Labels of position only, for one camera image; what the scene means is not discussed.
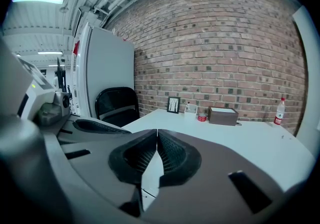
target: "desk surface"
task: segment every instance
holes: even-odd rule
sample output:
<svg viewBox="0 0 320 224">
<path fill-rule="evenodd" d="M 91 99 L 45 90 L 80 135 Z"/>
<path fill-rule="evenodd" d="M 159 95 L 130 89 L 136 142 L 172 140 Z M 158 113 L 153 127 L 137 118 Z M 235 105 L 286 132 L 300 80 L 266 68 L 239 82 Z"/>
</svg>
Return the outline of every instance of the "desk surface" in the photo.
<svg viewBox="0 0 320 224">
<path fill-rule="evenodd" d="M 174 114 L 157 109 L 123 128 L 132 133 L 147 129 L 167 129 L 224 145 L 269 174 L 283 191 L 309 176 L 315 158 L 287 130 L 266 122 L 239 123 L 242 126 L 210 124 L 196 119 L 190 121 L 184 118 L 183 113 Z M 158 154 L 154 158 L 156 160 L 146 170 L 150 183 L 157 182 L 159 176 L 163 175 L 163 169 L 155 174 L 155 169 L 159 168 L 156 165 L 161 163 Z M 153 190 L 151 184 L 145 185 L 145 189 L 150 192 Z"/>
</svg>

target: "tissue box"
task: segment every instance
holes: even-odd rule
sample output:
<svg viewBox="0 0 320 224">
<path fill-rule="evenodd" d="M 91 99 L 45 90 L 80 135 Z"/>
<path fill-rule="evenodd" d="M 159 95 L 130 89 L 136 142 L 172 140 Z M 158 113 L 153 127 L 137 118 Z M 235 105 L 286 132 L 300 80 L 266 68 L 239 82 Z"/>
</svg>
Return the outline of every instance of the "tissue box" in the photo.
<svg viewBox="0 0 320 224">
<path fill-rule="evenodd" d="M 239 113 L 233 108 L 209 107 L 208 120 L 210 124 L 235 126 Z"/>
</svg>

